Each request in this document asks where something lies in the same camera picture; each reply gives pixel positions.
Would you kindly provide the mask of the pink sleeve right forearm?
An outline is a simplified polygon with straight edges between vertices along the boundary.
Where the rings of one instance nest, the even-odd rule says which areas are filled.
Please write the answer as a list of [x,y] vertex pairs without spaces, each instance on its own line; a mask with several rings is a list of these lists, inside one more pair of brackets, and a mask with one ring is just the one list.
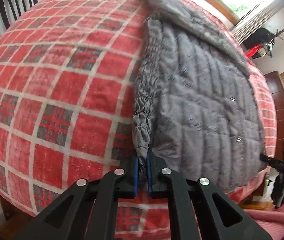
[[282,239],[284,237],[284,205],[269,211],[245,209],[245,212],[259,224],[272,239]]

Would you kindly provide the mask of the black gloved right hand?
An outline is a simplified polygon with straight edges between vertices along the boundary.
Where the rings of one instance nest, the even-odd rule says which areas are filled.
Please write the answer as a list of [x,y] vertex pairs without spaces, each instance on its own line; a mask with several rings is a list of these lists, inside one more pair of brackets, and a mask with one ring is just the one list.
[[284,205],[284,174],[280,173],[274,182],[274,187],[271,193],[271,200],[276,209]]

